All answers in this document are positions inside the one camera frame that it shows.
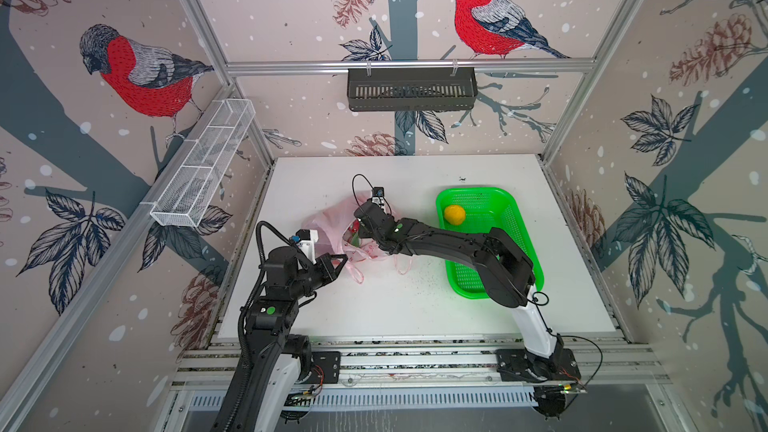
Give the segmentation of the pink plastic bag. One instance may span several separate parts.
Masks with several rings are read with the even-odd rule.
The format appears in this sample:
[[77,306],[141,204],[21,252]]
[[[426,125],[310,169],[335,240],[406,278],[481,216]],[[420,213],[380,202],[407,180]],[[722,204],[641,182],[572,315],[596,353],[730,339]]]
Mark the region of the pink plastic bag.
[[370,192],[357,193],[353,197],[343,199],[336,205],[312,214],[301,224],[302,229],[318,231],[319,240],[316,244],[318,255],[330,253],[348,256],[344,269],[358,284],[362,284],[365,280],[363,272],[359,268],[360,265],[390,258],[388,254],[378,248],[372,239],[364,239],[360,236],[359,247],[354,247],[345,240],[347,229],[353,222],[357,221],[354,212],[358,208],[358,204],[362,204],[370,197]]

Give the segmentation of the yellow orange fruit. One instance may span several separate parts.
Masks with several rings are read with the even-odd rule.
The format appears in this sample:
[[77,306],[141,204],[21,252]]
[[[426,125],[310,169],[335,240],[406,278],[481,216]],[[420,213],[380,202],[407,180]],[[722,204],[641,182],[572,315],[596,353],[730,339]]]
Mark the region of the yellow orange fruit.
[[462,206],[451,204],[444,208],[443,218],[448,224],[459,226],[466,221],[467,213]]

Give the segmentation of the red dragon fruit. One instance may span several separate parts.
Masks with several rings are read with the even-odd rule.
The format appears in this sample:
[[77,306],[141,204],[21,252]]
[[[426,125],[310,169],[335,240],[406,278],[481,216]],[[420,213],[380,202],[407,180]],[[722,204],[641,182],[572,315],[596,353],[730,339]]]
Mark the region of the red dragon fruit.
[[345,233],[345,240],[354,247],[360,246],[360,223],[358,221],[353,222]]

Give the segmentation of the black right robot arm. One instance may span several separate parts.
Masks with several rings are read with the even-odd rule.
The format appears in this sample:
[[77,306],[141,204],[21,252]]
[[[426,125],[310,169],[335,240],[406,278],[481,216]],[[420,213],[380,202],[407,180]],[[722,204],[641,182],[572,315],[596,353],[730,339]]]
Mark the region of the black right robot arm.
[[443,230],[411,218],[397,219],[371,199],[358,206],[354,216],[363,236],[390,255],[436,257],[476,271],[488,297],[512,310],[526,349],[524,376],[552,379],[570,364],[561,336],[547,326],[534,300],[533,262],[505,231]]

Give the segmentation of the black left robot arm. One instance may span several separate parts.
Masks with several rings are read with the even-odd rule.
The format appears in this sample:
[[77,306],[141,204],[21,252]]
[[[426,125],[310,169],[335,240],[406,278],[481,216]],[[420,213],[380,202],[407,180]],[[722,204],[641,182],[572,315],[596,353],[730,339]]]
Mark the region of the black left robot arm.
[[300,300],[334,282],[348,257],[323,254],[310,260],[300,249],[272,250],[260,266],[257,285],[241,308],[241,355],[211,429],[273,431],[293,384],[312,367],[309,338],[291,328]]

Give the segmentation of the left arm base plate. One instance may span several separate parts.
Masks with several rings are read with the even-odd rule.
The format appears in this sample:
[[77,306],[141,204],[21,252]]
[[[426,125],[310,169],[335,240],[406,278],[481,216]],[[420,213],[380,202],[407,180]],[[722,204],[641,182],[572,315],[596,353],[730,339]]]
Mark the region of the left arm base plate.
[[340,352],[312,352],[309,367],[301,371],[299,383],[310,385],[337,384],[339,382],[340,368]]

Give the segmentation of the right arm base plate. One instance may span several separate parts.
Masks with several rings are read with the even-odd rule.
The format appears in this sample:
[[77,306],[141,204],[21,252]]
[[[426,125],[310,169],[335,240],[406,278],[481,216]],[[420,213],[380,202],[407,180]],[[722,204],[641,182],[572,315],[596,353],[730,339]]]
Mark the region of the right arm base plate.
[[548,358],[531,354],[526,349],[498,349],[495,357],[497,372],[505,382],[537,384],[549,381],[577,382],[582,379],[570,349],[556,349]]

